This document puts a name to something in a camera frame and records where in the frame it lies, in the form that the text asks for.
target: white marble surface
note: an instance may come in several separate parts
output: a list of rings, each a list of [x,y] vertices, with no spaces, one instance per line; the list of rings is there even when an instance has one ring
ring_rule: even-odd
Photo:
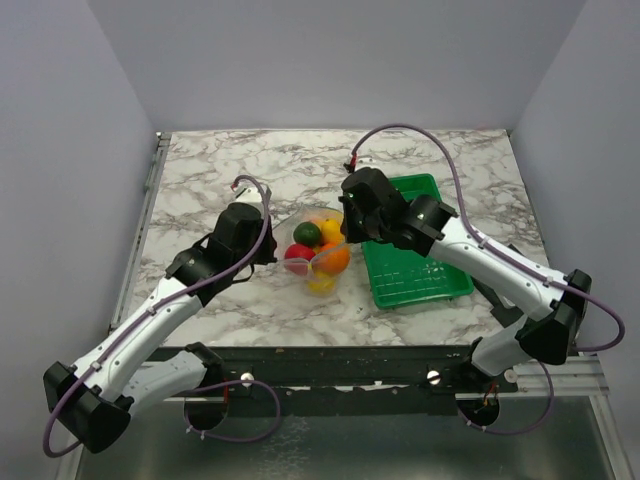
[[[163,275],[173,256],[213,229],[239,173],[273,191],[274,224],[300,205],[339,208],[342,163],[363,132],[203,131],[176,133],[153,210],[130,312]],[[462,178],[472,222],[536,262],[546,256],[511,145],[504,131],[441,131]],[[412,132],[383,132],[361,149],[388,176],[432,174],[443,200],[455,205],[451,174],[437,147]],[[218,295],[178,328],[166,345],[344,346],[467,344],[501,327],[478,293],[452,301],[378,310],[360,247],[338,293],[317,299],[280,269]]]

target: green tray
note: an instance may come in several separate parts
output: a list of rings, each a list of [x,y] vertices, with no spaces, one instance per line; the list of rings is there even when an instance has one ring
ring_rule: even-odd
[[[440,200],[436,181],[429,174],[390,180],[406,200],[425,193]],[[469,275],[431,257],[375,242],[363,243],[362,252],[378,308],[445,300],[473,292]]]

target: yellow lemon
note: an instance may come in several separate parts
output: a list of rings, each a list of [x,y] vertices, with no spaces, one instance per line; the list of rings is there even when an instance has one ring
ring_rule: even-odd
[[[316,272],[313,280],[307,280],[307,288],[316,295],[327,295],[335,286],[336,279],[324,272]]]
[[[344,242],[344,235],[340,233],[340,223],[333,218],[327,218],[320,227],[324,244],[340,244]]]

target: white wall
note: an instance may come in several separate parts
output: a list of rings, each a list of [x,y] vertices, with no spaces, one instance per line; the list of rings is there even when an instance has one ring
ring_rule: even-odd
[[[512,128],[584,0],[88,0],[158,130]]]
[[[512,137],[552,263],[580,267],[628,334],[600,355],[640,474],[640,3],[589,0]],[[615,334],[591,308],[580,343]]]
[[[84,0],[0,4],[0,478],[47,479],[42,374],[106,334],[154,132]]]

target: cable clip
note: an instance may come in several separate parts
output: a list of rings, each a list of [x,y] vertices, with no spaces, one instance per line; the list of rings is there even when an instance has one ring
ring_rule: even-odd
[[[344,169],[347,173],[353,173],[356,171],[356,162],[358,161],[358,156],[356,154],[351,155],[349,157],[349,163],[343,163]]]
[[[489,235],[485,236],[482,240],[480,240],[480,243],[478,243],[478,248],[480,250],[484,250],[484,246],[487,244],[488,241],[489,241]]]

